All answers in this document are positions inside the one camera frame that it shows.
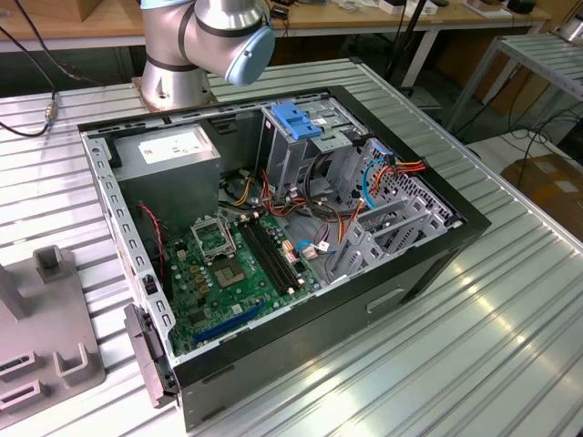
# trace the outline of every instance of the pci express slot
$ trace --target pci express slot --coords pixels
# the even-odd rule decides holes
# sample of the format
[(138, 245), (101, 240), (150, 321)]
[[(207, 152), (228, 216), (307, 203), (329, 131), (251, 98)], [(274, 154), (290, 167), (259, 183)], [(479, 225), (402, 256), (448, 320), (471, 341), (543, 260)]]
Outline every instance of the pci express slot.
[(246, 312), (243, 312), (237, 317), (233, 317), (230, 320), (223, 321), (220, 325), (217, 325), (214, 328), (210, 328), (209, 330), (205, 330), (204, 332), (195, 335), (194, 344), (202, 343), (205, 340), (210, 340), (213, 337), (217, 337), (218, 335), (221, 335), (222, 333), (227, 332), (228, 330), (232, 330), (249, 320), (255, 319), (255, 317), (257, 317), (257, 314), (259, 314), (259, 310), (263, 308), (264, 305), (265, 302), (257, 305), (254, 308), (251, 308)]

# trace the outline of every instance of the green motherboard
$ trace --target green motherboard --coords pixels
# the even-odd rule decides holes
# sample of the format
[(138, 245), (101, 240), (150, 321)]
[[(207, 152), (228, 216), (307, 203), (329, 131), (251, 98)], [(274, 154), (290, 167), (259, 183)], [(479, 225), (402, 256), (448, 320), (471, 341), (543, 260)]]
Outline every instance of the green motherboard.
[[(176, 355), (192, 351), (206, 340), (293, 304), (320, 287), (314, 273), (301, 260), (289, 265), (281, 247), (285, 236), (274, 217), (263, 216), (255, 223), (257, 225), (261, 226), (261, 232), (264, 230), (271, 237), (269, 243), (262, 246), (272, 244), (281, 257), (278, 261), (287, 263), (288, 271), (292, 272), (299, 286), (282, 292), (281, 287), (273, 285), (256, 256), (257, 252), (253, 252), (253, 249), (257, 250), (257, 243), (251, 242), (255, 247), (250, 248), (249, 231), (240, 223), (227, 224), (236, 249), (234, 254), (217, 257), (210, 265), (208, 261), (205, 264), (199, 242), (192, 233), (172, 240), (165, 249), (171, 266), (169, 274), (172, 275), (170, 307), (176, 318), (170, 340)], [(212, 226), (204, 230), (198, 233), (204, 249), (221, 246), (228, 240)], [(266, 257), (262, 262), (267, 262), (265, 268), (272, 269)]]

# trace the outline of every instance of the blue wire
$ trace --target blue wire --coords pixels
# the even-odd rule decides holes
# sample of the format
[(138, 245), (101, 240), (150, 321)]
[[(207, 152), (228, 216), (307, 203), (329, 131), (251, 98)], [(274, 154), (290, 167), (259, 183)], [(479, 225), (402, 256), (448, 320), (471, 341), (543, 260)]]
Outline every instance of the blue wire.
[(295, 247), (295, 249), (299, 252), (301, 248), (303, 248), (304, 246), (311, 246), (312, 242), (308, 241), (307, 239), (302, 240), (298, 243), (298, 245)]
[(371, 208), (374, 208), (374, 203), (368, 194), (368, 187), (366, 186), (366, 179), (368, 178), (368, 170), (370, 170), (373, 165), (379, 164), (381, 162), (384, 162), (384, 159), (372, 160), (368, 164), (368, 166), (366, 166), (366, 169), (364, 170), (364, 173), (363, 173), (363, 196), (364, 196), (364, 200), (366, 200), (366, 203), (368, 203), (369, 207), (371, 207)]

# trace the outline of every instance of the aluminum workbench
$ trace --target aluminum workbench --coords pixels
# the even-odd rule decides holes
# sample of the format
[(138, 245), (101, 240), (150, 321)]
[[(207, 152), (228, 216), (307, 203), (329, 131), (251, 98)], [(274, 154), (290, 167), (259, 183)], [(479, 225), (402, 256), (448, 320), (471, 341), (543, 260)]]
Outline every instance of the aluminum workbench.
[(464, 113), (467, 102), (472, 98), (477, 86), (499, 54), (507, 55), (510, 61), (488, 92), (485, 102), (495, 97), (504, 86), (518, 64), (544, 77), (557, 87), (551, 109), (557, 103), (557, 96), (564, 91), (574, 98), (583, 100), (583, 47), (565, 41), (552, 34), (500, 36), (494, 38), (484, 57), (465, 84), (464, 90), (455, 101), (446, 128), (451, 131), (456, 121)]
[[(581, 243), (442, 128), (349, 60), (270, 68), (248, 88), (212, 78), (221, 101), (344, 85), (492, 227), (419, 299), (206, 422), (199, 436), (576, 435), (583, 424)], [(0, 101), (40, 126), (48, 95)], [(0, 131), (0, 262), (49, 243), (75, 252), (107, 369), (103, 384), (5, 436), (181, 435), (176, 405), (150, 406), (123, 308), (130, 292), (76, 124), (145, 113), (131, 85), (60, 93), (48, 137)]]

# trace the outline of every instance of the cardboard box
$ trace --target cardboard box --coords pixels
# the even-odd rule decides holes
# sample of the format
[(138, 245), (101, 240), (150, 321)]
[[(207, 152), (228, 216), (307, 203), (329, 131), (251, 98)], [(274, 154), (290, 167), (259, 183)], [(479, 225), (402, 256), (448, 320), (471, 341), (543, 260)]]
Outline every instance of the cardboard box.
[[(101, 0), (20, 0), (28, 14), (52, 16), (61, 20), (85, 20)], [(0, 9), (18, 11), (13, 0), (0, 0)]]
[[(502, 171), (502, 177), (516, 186), (522, 159)], [(583, 176), (559, 155), (529, 158), (520, 191), (583, 241)]]

